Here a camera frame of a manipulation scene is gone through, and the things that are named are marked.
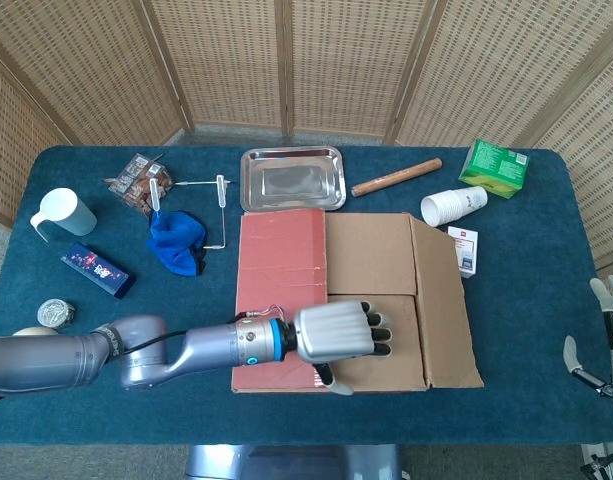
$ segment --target mug handle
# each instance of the mug handle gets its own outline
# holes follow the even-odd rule
[[[33,226],[37,234],[42,237],[46,243],[48,243],[48,239],[42,234],[42,232],[39,231],[39,224],[45,220],[48,220],[46,215],[44,215],[42,212],[37,212],[31,217],[30,224]]]

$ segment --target white paper cup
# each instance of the white paper cup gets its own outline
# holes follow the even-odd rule
[[[97,218],[93,212],[69,188],[56,188],[44,195],[39,205],[39,212],[30,219],[35,231],[48,242],[39,229],[39,225],[45,221],[53,222],[78,236],[89,234],[97,225]]]
[[[424,197],[422,218],[431,227],[459,220],[488,203],[488,195],[482,187],[446,190]]]

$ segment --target wicker panel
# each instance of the wicker panel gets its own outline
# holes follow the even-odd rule
[[[295,128],[383,135],[423,7],[294,2]]]
[[[449,2],[398,140],[511,144],[613,22],[613,0]]]
[[[196,121],[280,125],[273,0],[152,4]]]
[[[613,252],[613,63],[538,146],[566,160],[595,258]]]
[[[0,73],[0,214],[13,220],[37,154],[59,143]]]
[[[181,127],[128,1],[0,0],[0,42],[85,143],[160,143]]]

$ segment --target stack of paper cups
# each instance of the stack of paper cups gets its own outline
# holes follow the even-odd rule
[[[424,197],[422,217],[431,227],[459,220],[488,203],[488,195],[482,187],[446,190]]]

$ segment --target metal can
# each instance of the metal can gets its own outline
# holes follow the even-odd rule
[[[70,325],[74,316],[75,307],[59,298],[46,300],[37,310],[37,321],[55,330]]]

